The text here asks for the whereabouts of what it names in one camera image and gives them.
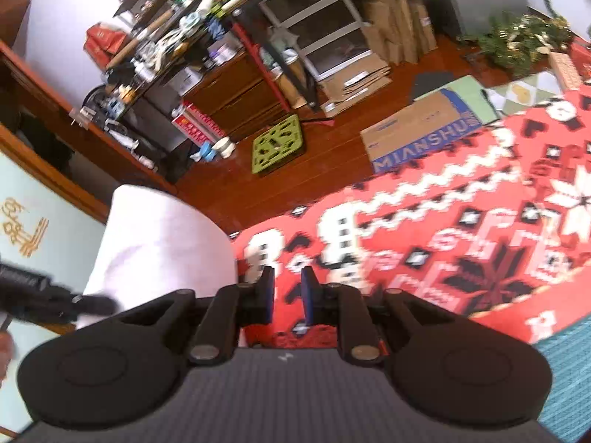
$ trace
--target gray textured platform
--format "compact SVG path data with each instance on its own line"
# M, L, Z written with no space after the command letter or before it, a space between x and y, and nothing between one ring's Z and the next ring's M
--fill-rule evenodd
M336 350L238 349L219 367L192 370L152 415L78 432L39 423L18 443L558 443L536 422L483 432L410 408L373 369Z

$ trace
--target checkered cloth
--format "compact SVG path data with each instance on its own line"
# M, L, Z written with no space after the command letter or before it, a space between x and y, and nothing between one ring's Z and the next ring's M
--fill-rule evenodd
M562 93L556 76L543 71L506 85L486 90L491 104L506 115L524 111L533 105Z

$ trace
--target christmas garland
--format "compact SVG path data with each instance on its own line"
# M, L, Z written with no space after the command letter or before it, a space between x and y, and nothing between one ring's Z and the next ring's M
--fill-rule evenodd
M565 52L573 38L568 21L554 11L550 0L544 0L549 19L532 14L519 17L504 13L500 19L491 18L491 32L486 35L466 35L463 41L477 42L483 53L494 62L522 78L533 65L551 51Z

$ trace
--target hand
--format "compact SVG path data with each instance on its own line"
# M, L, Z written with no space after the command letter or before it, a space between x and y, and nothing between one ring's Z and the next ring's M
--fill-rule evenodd
M10 333L0 333L0 387L6 378L8 364L14 356L14 342Z

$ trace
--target wooden door frame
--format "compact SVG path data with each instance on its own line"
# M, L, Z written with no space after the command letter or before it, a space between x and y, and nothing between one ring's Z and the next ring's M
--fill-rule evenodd
M14 431L10 431L8 428L0 426L0 435L10 436L11 438L17 438L19 433L15 433Z
M178 193L172 183L143 166L98 126L91 124L88 128L78 125L70 127L72 119L69 114L72 111L72 105L2 41L0 41L0 81L11 88L16 100L39 118L49 131L117 181L154 186L172 195Z
M106 223L109 207L67 179L0 122L0 152L70 204L95 220Z

